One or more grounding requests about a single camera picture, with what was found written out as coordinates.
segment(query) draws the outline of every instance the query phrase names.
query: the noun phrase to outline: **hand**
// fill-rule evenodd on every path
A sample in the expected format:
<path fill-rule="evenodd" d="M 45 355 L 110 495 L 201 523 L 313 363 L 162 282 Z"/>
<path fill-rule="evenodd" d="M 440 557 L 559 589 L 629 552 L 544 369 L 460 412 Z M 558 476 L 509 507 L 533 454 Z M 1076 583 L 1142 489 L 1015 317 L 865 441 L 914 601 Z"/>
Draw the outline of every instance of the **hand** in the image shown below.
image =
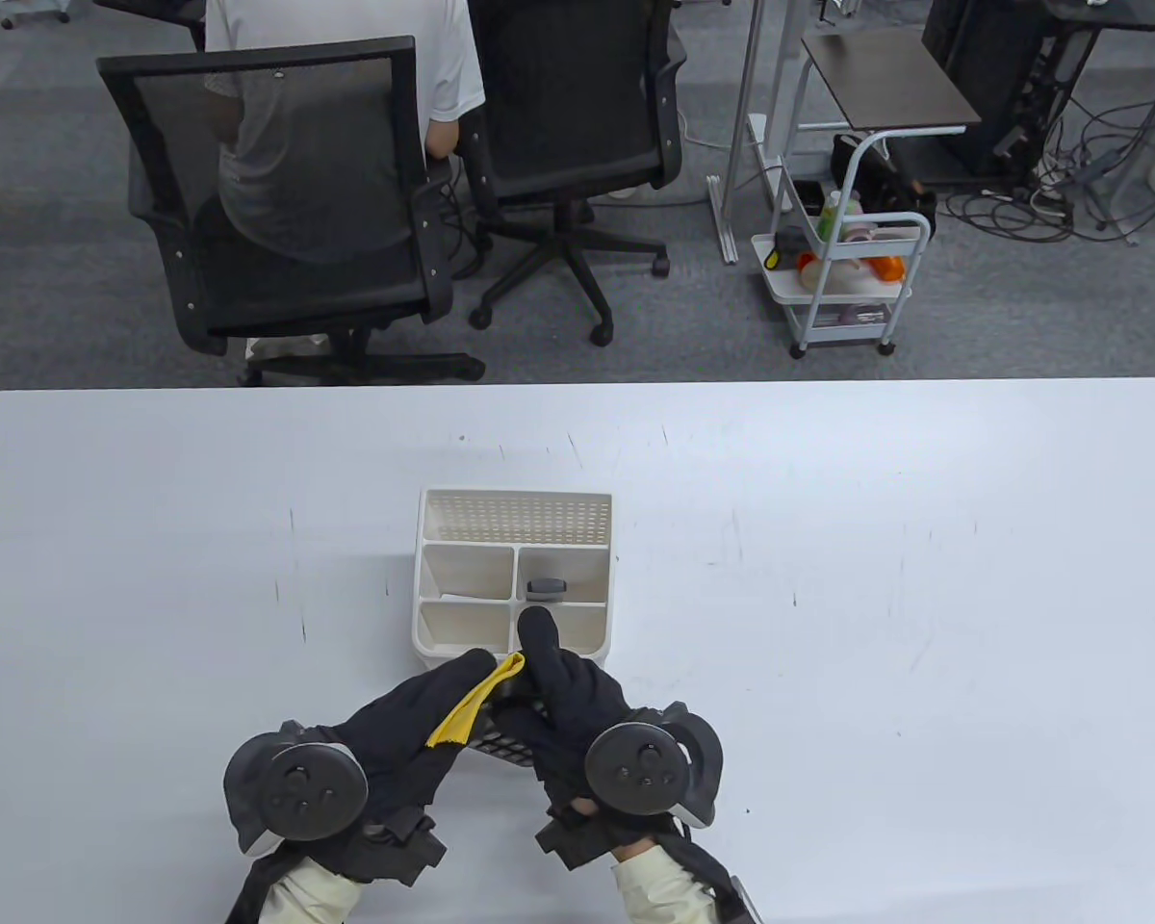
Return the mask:
<path fill-rule="evenodd" d="M 574 812 L 583 815 L 583 818 L 595 818 L 598 814 L 598 802 L 593 798 L 574 798 L 569 802 L 573 806 Z M 642 840 L 635 840 L 632 844 L 618 845 L 612 848 L 612 857 L 616 858 L 617 863 L 625 863 L 626 859 L 632 859 L 634 857 L 640 857 L 644 851 L 651 848 L 658 847 L 658 841 L 654 837 L 642 837 Z"/>
<path fill-rule="evenodd" d="M 487 651 L 469 650 L 398 684 L 330 728 L 367 777 L 363 824 L 383 824 L 401 808 L 432 804 L 462 745 L 425 747 L 429 736 L 494 669 L 497 658 Z"/>
<path fill-rule="evenodd" d="M 537 687 L 546 717 L 532 708 L 511 706 L 494 722 L 504 735 L 528 745 L 534 773 L 553 806 L 567 806 L 594 793 L 587 781 L 587 751 L 594 740 L 629 714 L 616 683 L 595 661 L 560 647 L 552 613 L 524 610 L 516 623 L 526 670 Z"/>

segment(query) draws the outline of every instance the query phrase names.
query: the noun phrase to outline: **white sleeve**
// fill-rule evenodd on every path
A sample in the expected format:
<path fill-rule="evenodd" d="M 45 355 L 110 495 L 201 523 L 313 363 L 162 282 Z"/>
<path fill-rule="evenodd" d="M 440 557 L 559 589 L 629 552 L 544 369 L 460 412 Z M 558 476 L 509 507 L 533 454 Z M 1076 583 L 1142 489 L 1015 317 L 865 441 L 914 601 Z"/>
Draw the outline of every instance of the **white sleeve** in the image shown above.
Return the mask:
<path fill-rule="evenodd" d="M 433 122 L 457 122 L 462 116 L 484 105 L 484 75 L 479 70 L 476 36 L 467 0 L 450 0 L 441 35 L 441 69 L 435 75 L 432 98 Z"/>
<path fill-rule="evenodd" d="M 269 889 L 260 924 L 344 924 L 362 893 L 358 881 L 304 859 Z"/>
<path fill-rule="evenodd" d="M 661 845 L 618 863 L 614 871 L 632 924 L 718 924 L 714 897 Z"/>
<path fill-rule="evenodd" d="M 234 52 L 231 27 L 226 22 L 223 0 L 204 0 L 204 50 L 207 52 Z"/>
<path fill-rule="evenodd" d="M 204 50 L 207 52 L 234 50 L 223 0 L 204 0 Z M 236 74 L 207 74 L 203 83 L 206 89 L 218 96 L 240 95 L 240 81 Z"/>

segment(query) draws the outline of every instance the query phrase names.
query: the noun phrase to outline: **black glove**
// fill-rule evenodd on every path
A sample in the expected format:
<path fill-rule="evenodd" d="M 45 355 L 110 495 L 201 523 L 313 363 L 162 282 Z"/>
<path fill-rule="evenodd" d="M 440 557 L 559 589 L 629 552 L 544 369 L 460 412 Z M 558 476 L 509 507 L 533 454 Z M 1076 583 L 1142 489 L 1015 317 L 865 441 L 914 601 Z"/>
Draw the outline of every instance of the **black glove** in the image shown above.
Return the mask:
<path fill-rule="evenodd" d="M 516 624 L 526 670 L 541 696 L 544 714 L 511 705 L 493 715 L 502 735 L 516 738 L 534 753 L 534 773 L 551 798 L 552 820 L 537 835 L 539 845 L 556 852 L 569 870 L 609 850 L 650 837 L 714 895 L 718 919 L 744 922 L 744 902 L 718 859 L 688 840 L 670 814 L 629 815 L 603 805 L 587 781 L 587 751 L 595 739 L 629 716 L 621 686 L 595 661 L 560 647 L 552 613 L 542 606 L 524 610 Z M 578 797 L 591 798 L 595 814 L 573 808 Z"/>
<path fill-rule="evenodd" d="M 587 781 L 587 751 L 631 709 L 620 684 L 595 661 L 560 647 L 557 624 L 546 609 L 524 610 L 516 634 L 526 655 L 526 672 L 545 714 L 511 706 L 495 713 L 493 722 L 502 735 L 528 745 L 534 754 L 534 774 L 552 806 L 560 810 L 579 796 L 594 797 Z"/>
<path fill-rule="evenodd" d="M 487 651 L 467 651 L 398 684 L 343 724 L 321 726 L 323 738 L 344 744 L 359 762 L 367 777 L 367 802 L 343 832 L 308 843 L 288 841 L 253 863 L 228 924 L 256 924 L 269 889 L 304 858 L 353 881 L 397 879 L 408 886 L 424 866 L 437 866 L 445 845 L 430 833 L 432 819 L 424 808 L 437 797 L 462 745 L 425 745 L 454 706 L 495 668 Z"/>
<path fill-rule="evenodd" d="M 377 874 L 367 851 L 385 844 L 405 844 L 420 827 L 422 835 L 432 828 L 424 808 L 437 797 L 462 745 L 425 747 L 429 736 L 494 669 L 497 658 L 487 651 L 469 650 L 398 684 L 343 724 L 323 728 L 331 739 L 350 748 L 363 767 L 367 802 L 352 826 L 301 844 L 304 852 L 348 879 L 401 879 L 397 874 Z"/>

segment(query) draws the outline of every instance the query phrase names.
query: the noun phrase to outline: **organizer compartment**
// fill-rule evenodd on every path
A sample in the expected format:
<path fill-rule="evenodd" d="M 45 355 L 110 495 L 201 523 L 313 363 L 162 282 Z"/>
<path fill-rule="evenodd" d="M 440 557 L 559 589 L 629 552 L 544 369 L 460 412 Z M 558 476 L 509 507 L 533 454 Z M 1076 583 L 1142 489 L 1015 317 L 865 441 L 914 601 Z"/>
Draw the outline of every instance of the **organizer compartment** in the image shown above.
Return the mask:
<path fill-rule="evenodd" d="M 605 549 L 532 549 L 516 556 L 516 598 L 537 578 L 561 578 L 568 584 L 564 603 L 605 604 L 609 599 L 612 553 Z"/>
<path fill-rule="evenodd" d="M 517 617 L 528 606 L 546 606 L 557 624 L 560 647 L 603 664 L 608 656 L 610 628 L 608 608 L 599 603 L 520 603 L 513 616 L 511 649 L 520 650 Z"/>
<path fill-rule="evenodd" d="M 418 605 L 415 643 L 435 663 L 457 658 L 471 648 L 508 655 L 509 603 L 449 603 L 425 599 Z"/>
<path fill-rule="evenodd" d="M 420 598 L 513 597 L 512 545 L 424 545 Z"/>

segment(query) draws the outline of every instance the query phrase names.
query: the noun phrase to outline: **black computer tower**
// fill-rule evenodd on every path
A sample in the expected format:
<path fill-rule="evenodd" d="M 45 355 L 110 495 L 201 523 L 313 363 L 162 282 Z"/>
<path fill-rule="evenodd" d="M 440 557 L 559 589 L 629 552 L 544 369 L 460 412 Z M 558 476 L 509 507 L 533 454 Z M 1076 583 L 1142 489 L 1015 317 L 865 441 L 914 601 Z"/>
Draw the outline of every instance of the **black computer tower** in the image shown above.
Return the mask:
<path fill-rule="evenodd" d="M 1060 13 L 1048 0 L 933 0 L 925 47 L 983 119 L 941 140 L 970 177 L 1021 184 L 1040 165 L 1101 28 Z"/>

